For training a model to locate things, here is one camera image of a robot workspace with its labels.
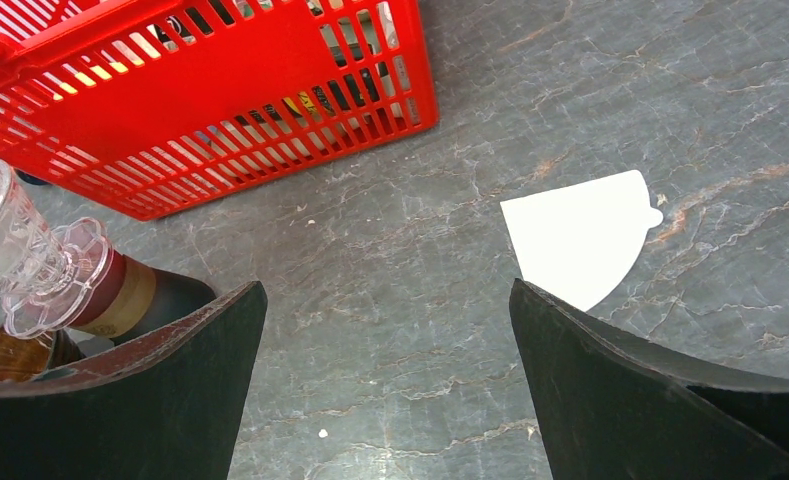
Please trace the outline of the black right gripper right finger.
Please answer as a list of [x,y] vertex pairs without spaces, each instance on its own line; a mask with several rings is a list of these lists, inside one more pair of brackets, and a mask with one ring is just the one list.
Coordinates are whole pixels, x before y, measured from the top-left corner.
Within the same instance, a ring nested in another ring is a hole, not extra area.
[[789,479],[789,379],[652,343],[516,280],[509,312],[556,479]]

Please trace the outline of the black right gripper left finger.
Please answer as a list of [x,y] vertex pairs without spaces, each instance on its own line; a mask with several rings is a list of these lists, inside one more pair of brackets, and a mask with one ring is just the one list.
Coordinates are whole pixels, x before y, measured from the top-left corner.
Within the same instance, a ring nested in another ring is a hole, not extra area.
[[268,299],[251,281],[29,382],[0,382],[0,479],[224,479]]

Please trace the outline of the clear glass coffee dripper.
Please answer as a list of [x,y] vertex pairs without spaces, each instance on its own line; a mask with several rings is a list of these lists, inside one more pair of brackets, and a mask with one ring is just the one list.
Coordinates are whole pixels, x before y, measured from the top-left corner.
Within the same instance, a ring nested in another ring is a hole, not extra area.
[[50,227],[0,160],[0,301],[4,329],[29,339],[69,326],[111,263],[105,226],[83,217]]

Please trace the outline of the brown plastic coffee dripper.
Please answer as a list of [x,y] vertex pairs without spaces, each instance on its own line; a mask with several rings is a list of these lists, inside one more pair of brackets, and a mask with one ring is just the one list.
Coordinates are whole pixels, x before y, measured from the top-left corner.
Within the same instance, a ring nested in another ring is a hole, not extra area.
[[0,328],[0,382],[26,382],[84,358],[77,343],[63,330],[20,339]]

